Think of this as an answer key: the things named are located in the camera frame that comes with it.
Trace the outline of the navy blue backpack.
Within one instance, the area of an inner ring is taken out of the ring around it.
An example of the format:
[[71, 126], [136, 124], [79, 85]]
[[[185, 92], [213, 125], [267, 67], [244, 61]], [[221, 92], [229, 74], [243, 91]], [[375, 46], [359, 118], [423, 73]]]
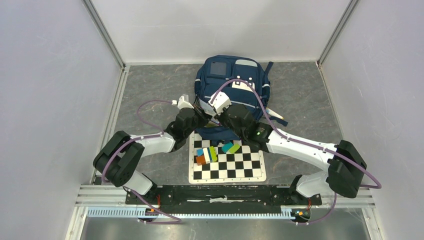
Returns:
[[221, 91], [229, 97], [233, 105], [245, 106], [256, 121], [269, 118], [286, 126], [287, 121], [266, 113], [271, 96], [269, 73], [273, 64], [270, 61], [266, 68], [263, 68], [257, 61], [247, 57], [232, 55], [209, 57], [196, 74], [195, 102], [206, 113], [213, 114], [214, 110], [208, 101], [216, 91]]

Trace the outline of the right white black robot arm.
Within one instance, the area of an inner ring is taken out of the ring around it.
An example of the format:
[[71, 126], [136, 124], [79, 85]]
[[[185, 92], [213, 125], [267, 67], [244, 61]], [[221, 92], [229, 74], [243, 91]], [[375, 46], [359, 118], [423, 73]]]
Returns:
[[350, 199], [357, 197], [367, 165], [351, 142], [322, 143], [289, 136], [279, 128], [256, 121], [239, 104], [219, 109], [216, 117], [251, 150], [289, 156], [321, 170], [295, 178], [288, 191], [293, 203], [302, 204], [313, 195], [330, 192]]

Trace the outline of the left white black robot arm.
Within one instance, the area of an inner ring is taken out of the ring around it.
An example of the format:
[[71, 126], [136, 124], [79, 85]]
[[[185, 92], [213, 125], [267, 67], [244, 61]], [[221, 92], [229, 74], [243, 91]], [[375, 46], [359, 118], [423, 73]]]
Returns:
[[140, 159], [179, 150], [190, 134], [204, 127], [210, 119], [199, 107], [184, 107], [163, 133], [130, 135], [117, 131], [94, 158], [93, 167], [101, 173], [102, 181], [129, 188], [137, 192], [145, 204], [151, 204], [157, 198], [157, 190], [152, 180], [136, 170]]

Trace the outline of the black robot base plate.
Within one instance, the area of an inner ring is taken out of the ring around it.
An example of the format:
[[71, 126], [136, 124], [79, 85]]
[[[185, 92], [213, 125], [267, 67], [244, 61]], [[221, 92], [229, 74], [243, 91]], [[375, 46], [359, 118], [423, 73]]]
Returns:
[[282, 206], [320, 206], [285, 185], [159, 185], [143, 198], [168, 214], [278, 214]]

